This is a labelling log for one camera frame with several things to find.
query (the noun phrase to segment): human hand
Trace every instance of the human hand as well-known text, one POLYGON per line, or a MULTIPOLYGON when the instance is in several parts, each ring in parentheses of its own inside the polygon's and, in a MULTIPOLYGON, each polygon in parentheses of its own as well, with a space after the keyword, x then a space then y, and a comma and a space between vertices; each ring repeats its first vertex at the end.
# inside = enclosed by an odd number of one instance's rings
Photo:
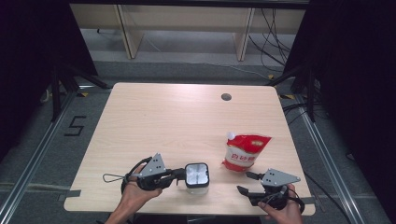
MULTIPOLYGON (((140 173, 143 166, 136 168, 135 172, 140 173)), ((110 215, 106 224, 125 223, 126 220, 136 213, 150 199, 158 197, 163 190, 143 190, 136 184, 137 177, 130 177, 130 182, 125 185, 122 197, 116 210, 110 215)))
MULTIPOLYGON (((291 198, 295 198, 295 187, 292 184, 288 184, 289 196, 291 198)), ((286 207, 282 210, 276 210, 271 207, 269 204, 259 202, 258 206, 264 210, 268 216, 266 219, 275 219, 278 224, 303 224, 303 218, 300 213, 300 207, 297 202, 293 200, 288 200, 286 207)))

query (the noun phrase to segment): wire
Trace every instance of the wire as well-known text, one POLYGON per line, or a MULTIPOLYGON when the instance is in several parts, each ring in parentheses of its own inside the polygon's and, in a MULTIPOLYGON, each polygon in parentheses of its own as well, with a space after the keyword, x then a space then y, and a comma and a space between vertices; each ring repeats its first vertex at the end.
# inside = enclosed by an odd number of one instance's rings
POLYGON ((271 59, 273 59, 274 61, 276 61, 277 63, 279 63, 282 66, 285 66, 284 63, 282 63, 280 60, 276 59, 274 56, 272 56, 270 53, 268 53, 267 51, 265 51, 263 48, 260 48, 258 44, 256 44, 256 42, 253 41, 253 39, 251 38, 251 36, 249 35, 248 38, 250 39, 250 41, 253 43, 253 45, 256 47, 256 49, 258 49, 259 51, 261 51, 262 53, 266 54, 268 57, 270 57, 271 59))
POLYGON ((124 178, 124 176, 123 175, 104 174, 104 175, 102 175, 102 178, 103 178, 103 181, 105 181, 106 183, 111 183, 111 182, 114 182, 114 181, 117 181, 117 180, 122 180, 124 178), (118 178, 115 178, 115 179, 112 179, 112 180, 106 180, 105 176, 108 176, 108 175, 109 176, 118 177, 118 178))
POLYGON ((272 14, 273 14, 273 15, 272 15, 273 19, 272 19, 272 22, 271 22, 271 25, 270 25, 270 22, 267 20, 267 18, 266 18, 266 16, 265 16, 265 13, 264 13, 264 11, 263 11, 263 8, 262 8, 262 15, 263 15, 263 17, 264 17, 264 19, 265 19, 265 22, 267 23, 268 30, 269 30, 267 36, 265 36, 264 34, 262 34, 262 36, 263 36, 264 39, 265 39, 265 42, 264 42, 264 45, 263 45, 262 48, 265 47, 265 45, 266 45, 267 42, 268 42, 269 44, 271 44, 273 47, 278 48, 279 54, 280 54, 280 56, 282 57, 282 61, 283 61, 283 63, 285 63, 286 60, 287 60, 288 58, 287 58, 287 56, 286 56, 286 54, 285 54, 284 51, 290 52, 290 48, 288 48, 286 45, 284 45, 284 44, 279 40, 279 38, 277 37, 277 31, 276 31, 276 9, 273 8, 272 12, 273 12, 273 13, 272 13, 272 14), (273 44, 273 43, 268 39, 270 35, 272 35, 272 37, 274 38, 276 44, 273 44))
MULTIPOLYGON (((153 48, 155 48, 155 49, 158 50, 159 52, 163 52, 162 50, 160 50, 159 48, 157 48, 157 46, 155 46, 155 45, 151 42, 151 40, 150 40, 149 38, 146 37, 146 40, 148 41, 148 43, 149 43, 153 48)), ((167 61, 167 62, 169 62, 169 63, 189 63, 189 62, 177 62, 177 61, 171 61, 171 60, 165 60, 165 61, 167 61)), ((232 65, 225 65, 225 64, 218 64, 218 63, 204 63, 204 64, 213 65, 213 66, 221 66, 221 67, 229 67, 229 68, 232 68, 232 69, 237 70, 237 71, 240 71, 240 72, 255 74, 255 75, 258 75, 258 76, 260 76, 260 77, 263 77, 263 78, 265 78, 265 79, 270 80, 270 78, 268 78, 268 77, 266 77, 265 75, 260 74, 260 73, 258 73, 258 72, 243 70, 243 69, 234 67, 234 66, 232 66, 232 65)))
POLYGON ((277 196, 277 194, 272 195, 271 198, 269 198, 267 202, 262 200, 262 203, 264 203, 264 207, 267 206, 267 204, 269 204, 276 196, 277 196))
MULTIPOLYGON (((273 57, 271 54, 267 53, 267 52, 264 50, 264 49, 265 49, 265 45, 266 45, 267 42, 270 43, 271 45, 273 45, 273 46, 275 47, 275 45, 272 44, 272 43, 269 41, 269 39, 268 39, 268 37, 269 37, 270 34, 272 33, 272 26, 273 26, 273 24, 275 23, 275 20, 273 20, 272 24, 270 25, 270 23, 268 22, 268 20, 267 20, 266 17, 265 17, 265 14, 264 14, 263 9, 262 9, 262 15, 264 16, 265 21, 266 21, 267 26, 268 26, 268 29, 269 29, 269 31, 270 31, 270 32, 268 33, 267 37, 265 37, 265 35, 262 34, 262 36, 263 36, 264 39, 265 39, 264 44, 262 45, 261 48, 259 48, 259 51, 261 52, 260 57, 261 57, 261 61, 262 61, 262 66, 264 66, 265 68, 269 69, 269 68, 264 64, 263 57, 262 57, 263 54, 265 54, 265 55, 267 55, 268 57, 272 58, 274 61, 276 61, 277 63, 281 64, 282 66, 285 66, 284 63, 282 63, 281 61, 277 60, 275 57, 273 57)), ((256 45, 255 42, 251 39, 251 36, 249 36, 249 38, 250 38, 250 40, 253 42, 253 44, 256 45)))
POLYGON ((301 115, 305 114, 307 111, 305 110, 303 113, 299 114, 297 117, 295 117, 291 122, 288 123, 288 125, 291 125, 297 118, 299 118, 301 115))
POLYGON ((287 105, 287 106, 283 107, 282 109, 283 109, 283 112, 285 112, 285 111, 291 111, 292 109, 298 108, 300 106, 306 106, 306 103, 287 105))
POLYGON ((300 198, 300 196, 298 196, 297 192, 293 189, 288 188, 288 190, 290 190, 291 192, 293 192, 296 195, 296 198, 300 198))
POLYGON ((338 202, 336 202, 335 199, 334 199, 332 196, 330 196, 330 194, 329 194, 329 193, 328 193, 317 181, 315 181, 314 178, 312 178, 312 176, 310 176, 309 174, 307 174, 305 171, 303 171, 303 172, 304 172, 304 175, 305 175, 306 177, 308 177, 312 182, 314 182, 314 184, 316 184, 316 185, 318 186, 318 188, 320 188, 320 189, 323 191, 323 193, 326 194, 326 196, 335 204, 335 206, 337 206, 337 208, 341 211, 341 213, 342 213, 342 214, 344 215, 344 217, 346 218, 346 221, 347 221, 348 223, 351 223, 349 217, 347 216, 346 211, 344 211, 344 209, 340 206, 340 204, 339 204, 338 202))

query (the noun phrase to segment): snack bag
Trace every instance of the snack bag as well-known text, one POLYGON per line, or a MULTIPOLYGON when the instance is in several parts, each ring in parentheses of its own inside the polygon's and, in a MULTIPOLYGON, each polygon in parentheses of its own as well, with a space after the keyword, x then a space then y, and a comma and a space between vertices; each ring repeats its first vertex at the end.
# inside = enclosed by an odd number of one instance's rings
POLYGON ((256 134, 228 133, 227 152, 224 166, 236 172, 244 172, 254 164, 264 147, 271 140, 269 136, 256 134))

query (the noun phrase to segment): hole in table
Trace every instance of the hole in table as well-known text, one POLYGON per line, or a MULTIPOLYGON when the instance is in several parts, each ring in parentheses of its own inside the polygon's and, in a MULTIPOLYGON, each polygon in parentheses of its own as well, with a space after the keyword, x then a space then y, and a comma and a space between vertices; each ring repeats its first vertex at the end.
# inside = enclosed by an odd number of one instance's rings
POLYGON ((221 99, 223 99, 223 101, 231 101, 231 94, 229 94, 229 93, 223 93, 222 95, 221 95, 221 99))

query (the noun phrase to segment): white cap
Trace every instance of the white cap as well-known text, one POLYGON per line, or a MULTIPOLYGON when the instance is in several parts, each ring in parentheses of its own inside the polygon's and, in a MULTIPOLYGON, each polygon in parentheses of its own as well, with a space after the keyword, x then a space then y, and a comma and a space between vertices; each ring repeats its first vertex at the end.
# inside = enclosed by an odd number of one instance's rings
POLYGON ((227 133, 227 137, 228 137, 229 140, 234 140, 235 139, 235 133, 228 132, 227 133))

